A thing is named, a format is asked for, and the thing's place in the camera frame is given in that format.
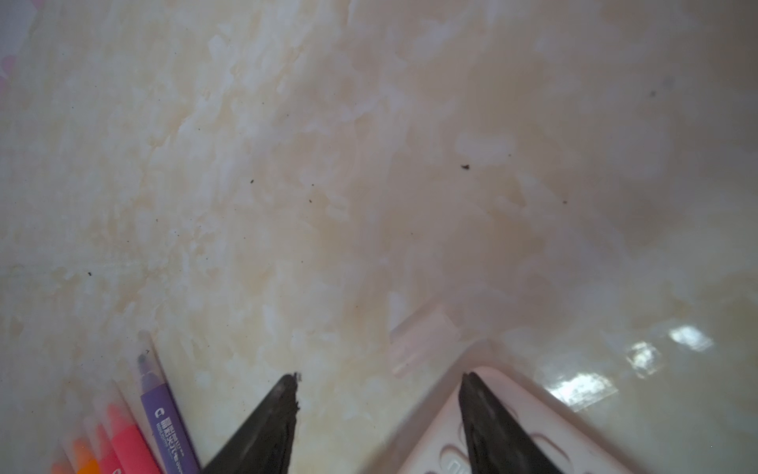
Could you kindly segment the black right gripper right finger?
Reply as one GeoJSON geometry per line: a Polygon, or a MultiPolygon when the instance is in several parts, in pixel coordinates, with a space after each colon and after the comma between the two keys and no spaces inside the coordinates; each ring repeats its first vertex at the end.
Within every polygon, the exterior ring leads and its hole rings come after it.
{"type": "Polygon", "coordinates": [[[561,473],[477,373],[462,375],[458,401],[474,473],[561,473]]]}

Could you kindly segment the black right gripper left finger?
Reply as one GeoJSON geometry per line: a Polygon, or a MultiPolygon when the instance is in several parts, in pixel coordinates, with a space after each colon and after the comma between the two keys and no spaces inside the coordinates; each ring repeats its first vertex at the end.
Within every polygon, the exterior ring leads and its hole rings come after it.
{"type": "Polygon", "coordinates": [[[201,473],[287,473],[299,411],[299,381],[297,372],[280,377],[201,473]]]}

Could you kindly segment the clear pen cap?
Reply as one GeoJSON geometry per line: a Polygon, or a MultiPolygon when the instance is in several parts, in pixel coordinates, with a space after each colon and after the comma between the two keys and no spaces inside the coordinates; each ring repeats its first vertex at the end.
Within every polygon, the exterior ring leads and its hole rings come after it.
{"type": "Polygon", "coordinates": [[[447,303],[430,302],[389,333],[388,359],[392,373],[402,378],[439,351],[454,346],[461,331],[447,303]]]}

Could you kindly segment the pink highlighter pen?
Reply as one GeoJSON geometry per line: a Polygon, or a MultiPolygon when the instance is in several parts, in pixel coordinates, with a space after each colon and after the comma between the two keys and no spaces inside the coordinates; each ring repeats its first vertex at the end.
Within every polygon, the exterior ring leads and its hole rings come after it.
{"type": "Polygon", "coordinates": [[[114,451],[104,425],[95,418],[87,417],[84,420],[84,428],[98,461],[100,472],[103,474],[126,473],[122,467],[122,462],[114,451]]]}
{"type": "Polygon", "coordinates": [[[126,474],[161,474],[145,438],[118,385],[110,382],[94,399],[94,407],[126,474]]]}

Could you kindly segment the orange highlighter pen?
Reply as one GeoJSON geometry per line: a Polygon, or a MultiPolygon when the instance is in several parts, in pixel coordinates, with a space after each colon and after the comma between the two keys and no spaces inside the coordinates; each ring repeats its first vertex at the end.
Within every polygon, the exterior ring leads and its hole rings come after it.
{"type": "Polygon", "coordinates": [[[50,474],[75,474],[75,470],[63,450],[55,450],[51,456],[50,474]]]}
{"type": "Polygon", "coordinates": [[[69,436],[62,442],[64,452],[76,474],[100,474],[98,460],[86,436],[69,436]]]}

